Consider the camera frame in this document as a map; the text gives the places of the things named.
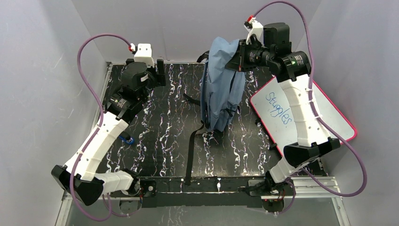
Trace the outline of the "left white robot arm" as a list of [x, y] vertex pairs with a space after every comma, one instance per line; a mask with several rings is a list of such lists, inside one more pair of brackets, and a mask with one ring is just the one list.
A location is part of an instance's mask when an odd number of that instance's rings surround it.
[[119, 86], [113, 89], [105, 105], [103, 118], [93, 128], [81, 148], [64, 165], [56, 165], [51, 175], [77, 200], [89, 206], [102, 195], [122, 191], [136, 196], [141, 191], [137, 173], [122, 169], [114, 173], [97, 173], [97, 168], [119, 137], [130, 140], [125, 131], [148, 101], [155, 87], [166, 85], [164, 61], [147, 66], [133, 59], [121, 73]]

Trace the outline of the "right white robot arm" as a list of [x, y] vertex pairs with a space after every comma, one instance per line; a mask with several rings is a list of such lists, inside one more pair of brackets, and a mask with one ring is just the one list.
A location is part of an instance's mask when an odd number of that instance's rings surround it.
[[245, 22], [248, 30], [226, 68], [249, 72], [267, 67], [282, 88], [292, 112], [297, 142], [283, 148], [283, 157], [265, 174], [263, 186], [271, 195], [277, 195], [287, 179], [303, 166], [340, 147], [320, 122], [316, 98], [312, 91], [311, 62], [303, 51], [292, 51], [290, 29], [286, 23], [263, 26], [258, 21]]

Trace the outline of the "blue student backpack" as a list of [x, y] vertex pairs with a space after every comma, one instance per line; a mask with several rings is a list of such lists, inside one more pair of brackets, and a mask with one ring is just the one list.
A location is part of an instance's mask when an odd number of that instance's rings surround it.
[[240, 40], [228, 42], [217, 37], [210, 49], [197, 59], [198, 63], [204, 63], [200, 98], [193, 99], [187, 94], [184, 97], [188, 102], [200, 106], [200, 129], [224, 131], [239, 108], [246, 74], [227, 68], [239, 49], [239, 43]]

